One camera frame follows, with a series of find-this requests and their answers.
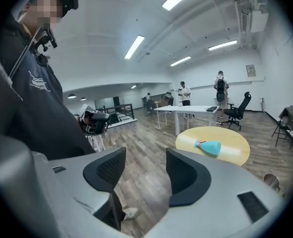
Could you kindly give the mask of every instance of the chest-mounted camera rig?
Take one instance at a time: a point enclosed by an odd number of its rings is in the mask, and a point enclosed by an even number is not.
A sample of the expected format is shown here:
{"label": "chest-mounted camera rig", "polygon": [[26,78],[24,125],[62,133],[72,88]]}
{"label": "chest-mounted camera rig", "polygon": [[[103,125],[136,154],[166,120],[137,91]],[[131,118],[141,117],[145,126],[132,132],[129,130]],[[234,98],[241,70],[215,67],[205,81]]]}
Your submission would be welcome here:
{"label": "chest-mounted camera rig", "polygon": [[[66,13],[73,9],[73,10],[77,10],[78,9],[78,0],[59,0],[62,4],[62,17],[64,17],[66,15]],[[35,41],[36,36],[41,33],[44,32],[45,35],[42,36],[37,42]],[[42,65],[45,66],[48,62],[47,58],[45,55],[39,53],[38,47],[40,45],[43,46],[43,51],[46,52],[48,47],[46,47],[45,45],[48,44],[49,42],[51,42],[53,48],[57,48],[57,42],[54,36],[53,31],[50,28],[50,24],[46,23],[44,24],[44,26],[39,27],[33,38],[30,40],[29,44],[24,48],[23,52],[21,53],[21,55],[18,57],[17,61],[15,62],[9,77],[12,79],[18,69],[18,67],[20,66],[22,60],[24,59],[27,51],[29,51],[31,49],[32,53],[34,54],[37,62]]]}

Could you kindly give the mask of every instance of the round wooden table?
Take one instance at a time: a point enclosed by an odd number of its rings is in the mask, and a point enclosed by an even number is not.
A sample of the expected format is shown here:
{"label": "round wooden table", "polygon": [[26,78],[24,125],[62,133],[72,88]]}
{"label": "round wooden table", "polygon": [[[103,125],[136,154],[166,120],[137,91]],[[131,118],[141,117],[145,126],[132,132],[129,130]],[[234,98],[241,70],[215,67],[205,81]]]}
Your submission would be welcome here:
{"label": "round wooden table", "polygon": [[[220,154],[209,155],[199,148],[195,148],[196,141],[219,141],[221,143]],[[188,129],[177,136],[175,146],[179,150],[198,153],[218,160],[232,162],[239,166],[246,163],[250,154],[247,140],[239,133],[220,127],[207,126]]]}

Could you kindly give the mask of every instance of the shoe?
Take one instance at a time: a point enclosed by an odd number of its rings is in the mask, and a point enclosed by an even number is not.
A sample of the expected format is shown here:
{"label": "shoe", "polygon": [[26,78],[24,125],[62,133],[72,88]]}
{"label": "shoe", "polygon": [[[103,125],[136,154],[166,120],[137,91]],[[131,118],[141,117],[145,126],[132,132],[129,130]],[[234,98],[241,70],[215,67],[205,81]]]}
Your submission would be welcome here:
{"label": "shoe", "polygon": [[132,220],[132,219],[135,219],[139,215],[139,209],[135,208],[135,207],[131,207],[131,208],[124,210],[124,213],[126,215],[125,215],[125,218],[123,219],[123,221]]}

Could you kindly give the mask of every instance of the framed picture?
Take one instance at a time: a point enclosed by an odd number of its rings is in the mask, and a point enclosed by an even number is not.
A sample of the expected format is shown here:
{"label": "framed picture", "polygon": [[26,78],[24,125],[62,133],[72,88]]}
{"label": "framed picture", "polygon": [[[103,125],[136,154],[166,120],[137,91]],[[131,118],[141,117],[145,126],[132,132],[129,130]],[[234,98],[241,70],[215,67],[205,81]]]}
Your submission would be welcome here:
{"label": "framed picture", "polygon": [[246,65],[246,69],[247,69],[248,77],[256,76],[255,65]]}

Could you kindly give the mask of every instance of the chair headrest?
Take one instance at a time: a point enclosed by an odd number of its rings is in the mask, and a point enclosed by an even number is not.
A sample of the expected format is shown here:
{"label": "chair headrest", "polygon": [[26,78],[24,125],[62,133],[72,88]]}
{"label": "chair headrest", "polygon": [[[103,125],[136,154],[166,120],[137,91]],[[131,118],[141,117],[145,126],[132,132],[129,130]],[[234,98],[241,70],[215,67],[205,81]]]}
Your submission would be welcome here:
{"label": "chair headrest", "polygon": [[245,92],[245,98],[251,98],[250,92]]}

